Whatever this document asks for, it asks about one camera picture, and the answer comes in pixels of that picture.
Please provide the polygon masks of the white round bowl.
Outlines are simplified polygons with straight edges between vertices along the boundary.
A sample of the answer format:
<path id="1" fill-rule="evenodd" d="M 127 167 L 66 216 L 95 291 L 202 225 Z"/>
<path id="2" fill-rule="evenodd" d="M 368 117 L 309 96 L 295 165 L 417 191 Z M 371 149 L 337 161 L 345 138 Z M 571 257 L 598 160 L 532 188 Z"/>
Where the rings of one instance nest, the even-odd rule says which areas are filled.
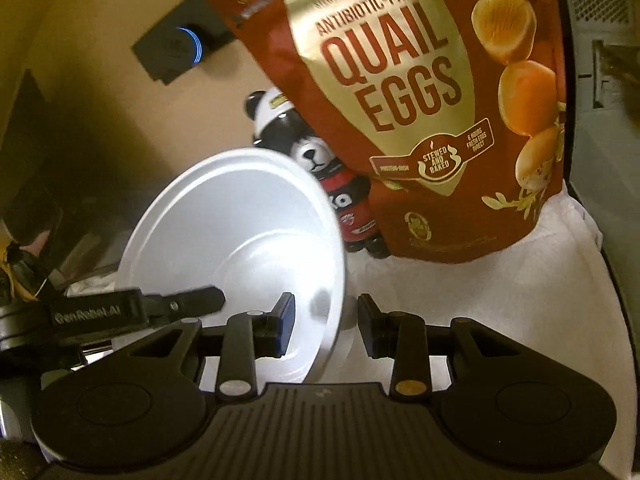
<path id="1" fill-rule="evenodd" d="M 145 211 L 120 259 L 115 286 L 169 295 L 216 286 L 224 324 L 295 297 L 295 325 L 281 359 L 257 363 L 258 382 L 318 382 L 340 331 L 346 261 L 333 207 L 292 159 L 263 148 L 206 158 Z"/>

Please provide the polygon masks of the cluttered items at left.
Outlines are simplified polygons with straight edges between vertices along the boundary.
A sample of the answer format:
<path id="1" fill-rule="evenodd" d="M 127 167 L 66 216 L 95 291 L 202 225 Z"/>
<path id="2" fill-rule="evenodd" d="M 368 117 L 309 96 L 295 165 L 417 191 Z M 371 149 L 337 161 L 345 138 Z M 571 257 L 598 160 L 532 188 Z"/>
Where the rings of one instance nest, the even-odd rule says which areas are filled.
<path id="1" fill-rule="evenodd" d="M 39 256 L 50 237 L 50 230 L 28 234 L 20 240 L 1 220 L 1 304 L 49 301 L 56 296 L 50 271 Z"/>

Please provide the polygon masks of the red quail eggs bag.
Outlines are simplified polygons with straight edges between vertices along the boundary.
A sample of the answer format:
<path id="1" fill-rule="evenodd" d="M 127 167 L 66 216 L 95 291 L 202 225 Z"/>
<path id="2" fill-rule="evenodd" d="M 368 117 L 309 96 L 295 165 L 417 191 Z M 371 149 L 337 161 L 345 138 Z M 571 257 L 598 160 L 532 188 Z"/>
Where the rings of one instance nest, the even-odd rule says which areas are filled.
<path id="1" fill-rule="evenodd" d="M 498 252 L 559 192 L 559 0 L 207 1 L 268 89 L 369 179 L 393 256 Z"/>

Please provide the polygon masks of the panda figure cola bottle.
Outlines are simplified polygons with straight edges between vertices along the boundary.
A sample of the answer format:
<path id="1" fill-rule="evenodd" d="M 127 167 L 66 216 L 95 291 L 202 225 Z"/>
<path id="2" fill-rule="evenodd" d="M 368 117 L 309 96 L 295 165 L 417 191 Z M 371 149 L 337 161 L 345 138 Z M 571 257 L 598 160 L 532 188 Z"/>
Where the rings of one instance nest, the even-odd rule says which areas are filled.
<path id="1" fill-rule="evenodd" d="M 280 89 L 252 92 L 244 110 L 254 122 L 255 146 L 288 156 L 319 181 L 340 224 L 345 249 L 388 257 L 390 250 L 369 205 L 369 179 L 355 174 L 334 154 Z"/>

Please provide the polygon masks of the white textured cloth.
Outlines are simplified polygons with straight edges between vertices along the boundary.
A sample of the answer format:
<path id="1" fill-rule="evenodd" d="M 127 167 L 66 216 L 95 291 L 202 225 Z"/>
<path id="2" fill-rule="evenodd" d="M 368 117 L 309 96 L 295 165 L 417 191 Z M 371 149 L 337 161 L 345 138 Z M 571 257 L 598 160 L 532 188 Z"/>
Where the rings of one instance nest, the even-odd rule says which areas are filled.
<path id="1" fill-rule="evenodd" d="M 475 318 L 608 390 L 618 419 L 602 464 L 615 477 L 629 478 L 637 381 L 624 311 L 601 252 L 610 234 L 608 220 L 593 204 L 562 191 L 544 205 L 524 240 L 468 263 L 376 260 L 363 252 L 345 256 L 340 331 L 318 382 L 390 379 L 390 361 L 370 360 L 358 334 L 356 298 L 363 292 L 383 310 L 405 310 L 431 324 Z M 88 278 L 72 292 L 111 292 L 118 289 L 116 275 Z"/>

